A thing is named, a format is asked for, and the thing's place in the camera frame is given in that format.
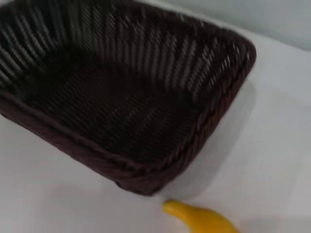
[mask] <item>background wall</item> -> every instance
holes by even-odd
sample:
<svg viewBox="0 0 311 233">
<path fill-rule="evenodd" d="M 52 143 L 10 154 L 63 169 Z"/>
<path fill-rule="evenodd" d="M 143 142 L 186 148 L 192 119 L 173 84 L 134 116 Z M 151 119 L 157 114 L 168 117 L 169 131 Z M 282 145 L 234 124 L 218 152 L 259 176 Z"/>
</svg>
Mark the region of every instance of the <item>background wall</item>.
<svg viewBox="0 0 311 233">
<path fill-rule="evenodd" d="M 311 50 L 310 0 L 145 1 L 167 2 Z"/>
</svg>

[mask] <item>white surface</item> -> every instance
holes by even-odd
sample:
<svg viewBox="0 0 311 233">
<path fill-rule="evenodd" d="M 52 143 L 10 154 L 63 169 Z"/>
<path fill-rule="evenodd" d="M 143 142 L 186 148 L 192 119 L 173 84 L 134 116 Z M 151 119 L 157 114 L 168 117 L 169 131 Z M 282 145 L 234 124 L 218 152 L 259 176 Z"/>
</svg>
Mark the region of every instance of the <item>white surface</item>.
<svg viewBox="0 0 311 233">
<path fill-rule="evenodd" d="M 310 0 L 160 0 L 311 50 Z"/>
<path fill-rule="evenodd" d="M 257 63 L 196 160 L 156 197 L 122 191 L 0 117 L 2 232 L 185 233 L 161 211 L 167 197 L 213 208 L 241 233 L 310 232 L 311 54 L 231 28 L 255 43 Z"/>
</svg>

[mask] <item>yellow toy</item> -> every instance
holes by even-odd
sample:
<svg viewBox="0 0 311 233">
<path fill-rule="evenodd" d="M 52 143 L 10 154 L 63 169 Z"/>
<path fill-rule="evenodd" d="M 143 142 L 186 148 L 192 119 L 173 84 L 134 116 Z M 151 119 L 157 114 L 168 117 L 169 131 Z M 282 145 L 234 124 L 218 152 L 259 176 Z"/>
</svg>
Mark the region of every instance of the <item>yellow toy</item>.
<svg viewBox="0 0 311 233">
<path fill-rule="evenodd" d="M 192 207 L 176 200 L 165 202 L 163 210 L 183 220 L 191 233 L 239 233 L 232 223 L 213 210 Z"/>
</svg>

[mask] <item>basket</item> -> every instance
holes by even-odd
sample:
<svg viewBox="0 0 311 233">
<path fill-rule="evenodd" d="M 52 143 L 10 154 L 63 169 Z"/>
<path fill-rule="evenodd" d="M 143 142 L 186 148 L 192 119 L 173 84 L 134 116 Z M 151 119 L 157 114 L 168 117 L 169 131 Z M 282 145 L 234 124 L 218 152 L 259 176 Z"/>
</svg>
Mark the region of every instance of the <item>basket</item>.
<svg viewBox="0 0 311 233">
<path fill-rule="evenodd" d="M 256 57 L 238 34 L 131 0 L 0 9 L 0 113 L 125 190 L 183 172 Z"/>
</svg>

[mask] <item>woven pattern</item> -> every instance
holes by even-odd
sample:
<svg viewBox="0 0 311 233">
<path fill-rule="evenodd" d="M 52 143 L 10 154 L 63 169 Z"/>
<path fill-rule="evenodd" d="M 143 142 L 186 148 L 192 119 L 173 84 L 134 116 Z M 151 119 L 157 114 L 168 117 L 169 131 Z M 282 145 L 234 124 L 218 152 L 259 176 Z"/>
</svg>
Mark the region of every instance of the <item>woven pattern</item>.
<svg viewBox="0 0 311 233">
<path fill-rule="evenodd" d="M 0 113 L 123 189 L 194 159 L 254 64 L 234 32 L 130 0 L 0 9 Z"/>
</svg>

